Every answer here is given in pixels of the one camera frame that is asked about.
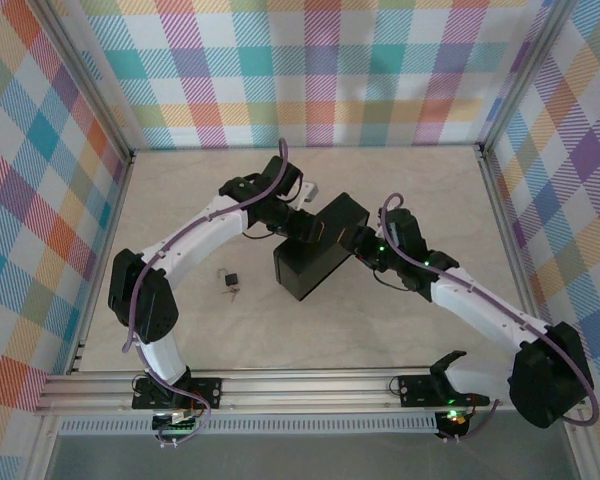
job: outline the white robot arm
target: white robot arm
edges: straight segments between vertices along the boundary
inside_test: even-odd
[[[123,325],[133,324],[129,313],[132,290],[138,289],[132,333],[152,372],[166,385],[186,386],[190,377],[172,333],[178,316],[173,290],[190,269],[258,221],[290,238],[309,243],[320,240],[324,225],[300,209],[315,195],[315,184],[303,182],[301,172],[293,166],[285,171],[286,163],[280,162],[274,157],[262,174],[227,182],[209,206],[192,219],[192,223],[199,221],[196,228],[190,229],[189,223],[139,255],[124,250],[116,256],[109,306]],[[263,197],[263,191],[274,185],[276,175],[277,180],[282,178],[280,186]],[[298,194],[296,203],[290,205],[284,197],[292,187],[293,191],[298,189]],[[261,200],[241,207],[258,195]],[[388,238],[383,238],[387,236],[383,231],[352,226],[342,231],[338,243],[373,270],[395,271],[408,290],[462,318],[510,359],[505,365],[484,365],[464,357],[464,352],[447,355],[431,367],[436,401],[445,404],[468,393],[485,397],[487,403],[489,398],[510,399],[527,420],[546,428],[591,394],[587,388],[592,386],[591,374],[580,338],[572,327],[564,323],[552,326],[533,318],[478,285],[453,258],[427,248],[408,210],[398,208],[387,213],[385,208],[383,215]],[[174,237],[179,238],[171,245]],[[547,342],[558,345],[568,357],[566,363],[562,354],[556,355],[547,347]],[[574,374],[574,365],[580,376]],[[584,385],[582,376],[588,385]]]

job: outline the plaid fabric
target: plaid fabric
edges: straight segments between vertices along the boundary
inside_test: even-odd
[[[128,125],[126,118],[122,114],[120,107],[115,101],[111,89],[102,75],[101,70],[98,68],[93,56],[91,55],[91,52],[89,52],[83,36],[79,33],[80,30],[77,22],[73,17],[69,16],[69,11],[67,10],[67,6],[64,2],[65,0],[51,0],[51,5],[56,10],[58,17],[61,19],[63,26],[71,37],[75,48],[81,53],[82,59],[84,60],[87,69],[91,73],[93,81],[98,86],[101,95],[104,97],[109,110],[117,121],[120,130],[125,135],[127,142],[131,145],[133,144],[132,139],[134,138],[131,133],[131,127]]]
[[[0,1],[0,479],[67,360],[122,171],[25,0]]]
[[[101,47],[89,58],[147,145],[170,149],[474,143],[554,1],[80,3]]]
[[[543,316],[577,326],[600,399],[600,0],[578,4],[495,153]]]

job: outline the white floor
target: white floor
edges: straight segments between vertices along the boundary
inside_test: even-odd
[[[142,153],[138,156],[116,232],[80,369],[140,368],[120,352],[126,330],[106,305],[110,263],[123,248],[139,251],[186,223],[228,179],[259,172],[273,151]],[[469,147],[292,149],[290,161],[316,181],[319,211],[346,191],[372,212],[401,192],[429,248],[445,251],[479,282],[519,304],[498,229]],[[251,234],[266,233],[255,226]],[[239,236],[192,271],[176,291],[175,327],[193,369],[243,367],[339,368],[430,365],[452,350],[486,359],[499,352],[479,333],[417,294],[376,283],[350,258],[305,300],[276,283],[272,251],[280,237]],[[238,273],[231,302],[217,271]],[[395,275],[384,279],[399,284]]]

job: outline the black wire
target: black wire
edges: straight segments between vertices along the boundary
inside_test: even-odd
[[[384,285],[385,287],[393,288],[394,290],[398,290],[400,292],[410,292],[411,291],[407,288],[396,287],[395,285],[391,285],[390,283],[387,283],[384,280],[380,280],[380,278],[378,278],[378,274],[376,273],[375,270],[373,271],[373,278],[375,278],[378,281],[378,283]]]
[[[273,232],[271,232],[271,233],[268,233],[268,234],[266,234],[266,235],[262,235],[261,237],[252,237],[251,235],[247,235],[247,234],[246,234],[246,233],[244,233],[244,232],[243,232],[242,234],[243,234],[245,237],[247,237],[249,240],[262,240],[263,238],[269,238],[269,237],[271,237],[272,235],[275,235],[275,233],[273,233]]]
[[[400,394],[399,394],[398,392],[395,392],[395,391],[394,391],[394,390],[391,388],[391,385],[393,385],[393,381],[394,381],[396,378],[398,378],[398,376],[397,376],[397,375],[396,375],[395,377],[393,377],[393,378],[391,379],[391,381],[389,382],[389,391],[390,391],[391,393],[393,393],[393,394],[394,394],[396,397],[399,397],[399,396],[400,396]]]
[[[296,192],[296,194],[293,196],[293,198],[290,198],[289,200],[283,200],[284,203],[291,203],[293,202],[296,198],[298,198],[298,195],[300,195],[300,192],[302,191],[302,181],[304,180],[304,176],[300,175],[299,177],[300,183],[298,185],[298,191]]]
[[[298,198],[298,195],[300,195],[300,192],[302,191],[302,180],[303,180],[304,176],[300,175],[299,179],[300,179],[300,184],[298,186],[298,191],[296,192],[296,194],[293,196],[293,198],[290,198],[289,200],[283,200],[284,203],[291,203],[293,202],[296,198]],[[262,235],[260,237],[252,237],[251,235],[247,235],[246,233],[242,233],[245,237],[247,237],[249,240],[262,240],[263,238],[269,238],[273,235],[275,235],[274,232],[268,233],[266,235]]]
[[[466,419],[470,419],[471,417],[473,417],[476,414],[476,407],[478,404],[477,404],[475,393],[471,394],[471,403],[473,404],[473,409],[471,410],[470,413],[468,413],[464,416],[464,418],[466,418]]]
[[[144,373],[139,373],[138,375],[136,375],[135,377],[133,377],[133,380],[131,380],[131,390],[133,390],[136,393],[143,393],[140,390],[138,390],[138,388],[136,387],[136,382],[138,380],[138,378],[146,378],[146,375]]]

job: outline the black mounting bracket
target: black mounting bracket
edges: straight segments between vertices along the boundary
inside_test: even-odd
[[[212,410],[220,408],[221,378],[192,378],[190,370],[187,369],[187,372],[173,386],[204,398]],[[133,410],[199,410],[204,408],[201,403],[164,388],[151,377],[138,378],[133,384],[133,391],[134,396],[131,402]]]
[[[455,350],[434,363],[429,375],[398,377],[398,393],[402,407],[485,407],[489,397],[474,393],[459,393],[449,383],[445,371],[466,352]]]

